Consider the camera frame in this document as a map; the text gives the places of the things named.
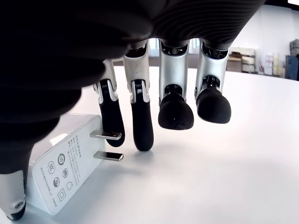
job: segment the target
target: white table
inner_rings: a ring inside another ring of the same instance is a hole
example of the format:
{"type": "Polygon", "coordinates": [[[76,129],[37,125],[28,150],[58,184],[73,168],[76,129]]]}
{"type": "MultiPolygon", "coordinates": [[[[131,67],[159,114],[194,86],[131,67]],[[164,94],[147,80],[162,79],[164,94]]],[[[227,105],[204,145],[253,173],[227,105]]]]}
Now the white table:
{"type": "MultiPolygon", "coordinates": [[[[140,153],[124,68],[115,72],[126,140],[107,148],[124,160],[102,162],[58,215],[28,205],[19,224],[299,223],[299,82],[227,72],[232,118],[217,125],[197,116],[189,69],[194,126],[171,131],[158,125],[158,68],[150,68],[155,142],[140,153]]],[[[100,112],[92,87],[72,112],[100,112]]],[[[0,223],[10,223],[3,213],[0,223]]]]}

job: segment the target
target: white wall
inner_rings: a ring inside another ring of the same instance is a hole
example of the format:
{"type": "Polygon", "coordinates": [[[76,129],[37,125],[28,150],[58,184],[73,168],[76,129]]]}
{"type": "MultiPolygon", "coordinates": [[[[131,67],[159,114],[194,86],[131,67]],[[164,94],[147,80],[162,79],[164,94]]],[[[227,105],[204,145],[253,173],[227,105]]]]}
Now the white wall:
{"type": "Polygon", "coordinates": [[[264,65],[266,54],[279,53],[280,65],[290,54],[289,43],[299,39],[299,12],[262,6],[235,39],[232,47],[254,48],[264,65]]]}

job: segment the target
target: black rubber fingertip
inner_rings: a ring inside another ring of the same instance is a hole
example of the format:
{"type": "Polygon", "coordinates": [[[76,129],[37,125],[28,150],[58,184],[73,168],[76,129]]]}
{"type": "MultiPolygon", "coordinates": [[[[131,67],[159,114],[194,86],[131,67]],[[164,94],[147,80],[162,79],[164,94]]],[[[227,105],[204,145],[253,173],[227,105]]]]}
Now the black rubber fingertip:
{"type": "Polygon", "coordinates": [[[26,209],[26,201],[25,201],[25,205],[24,205],[24,207],[22,208],[21,211],[19,211],[17,213],[14,213],[14,214],[11,214],[13,219],[11,219],[10,217],[8,217],[8,218],[12,221],[20,220],[23,217],[24,213],[25,213],[25,209],[26,209]]]}
{"type": "Polygon", "coordinates": [[[186,130],[193,127],[194,116],[189,105],[178,94],[169,94],[160,104],[159,125],[171,130],[186,130]]]}
{"type": "Polygon", "coordinates": [[[103,130],[108,133],[121,133],[119,140],[107,140],[109,145],[119,147],[125,141],[125,127],[123,125],[121,109],[119,101],[112,101],[110,98],[105,98],[100,104],[103,130]]]}
{"type": "Polygon", "coordinates": [[[215,88],[203,90],[196,100],[198,116],[208,122],[226,124],[231,118],[229,101],[215,88]]]}
{"type": "Polygon", "coordinates": [[[154,131],[150,114],[150,102],[137,99],[132,106],[133,136],[139,151],[149,151],[154,144],[154,131]]]}

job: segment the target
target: robotic hand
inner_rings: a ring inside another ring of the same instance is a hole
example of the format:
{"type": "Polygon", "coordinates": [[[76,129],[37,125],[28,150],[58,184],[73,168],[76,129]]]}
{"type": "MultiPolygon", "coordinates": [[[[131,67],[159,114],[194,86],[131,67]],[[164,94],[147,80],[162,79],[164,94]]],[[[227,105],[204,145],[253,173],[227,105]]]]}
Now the robotic hand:
{"type": "Polygon", "coordinates": [[[0,208],[12,220],[26,207],[33,145],[79,100],[83,86],[99,94],[103,128],[125,132],[110,59],[124,57],[134,141],[150,150],[149,38],[160,39],[159,125],[193,126],[186,103],[189,40],[201,39],[195,83],[197,113],[227,123],[222,96],[228,48],[265,0],[29,0],[4,7],[0,42],[0,208]]]}

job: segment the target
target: metal screw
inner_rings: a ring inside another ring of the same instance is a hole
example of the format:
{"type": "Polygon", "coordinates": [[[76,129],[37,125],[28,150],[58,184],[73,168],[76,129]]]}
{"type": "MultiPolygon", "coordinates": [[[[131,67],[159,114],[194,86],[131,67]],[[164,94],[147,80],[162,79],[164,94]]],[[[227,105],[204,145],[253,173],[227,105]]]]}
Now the metal screw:
{"type": "Polygon", "coordinates": [[[15,205],[15,208],[18,209],[19,207],[21,207],[23,205],[23,202],[19,202],[15,205]]]}

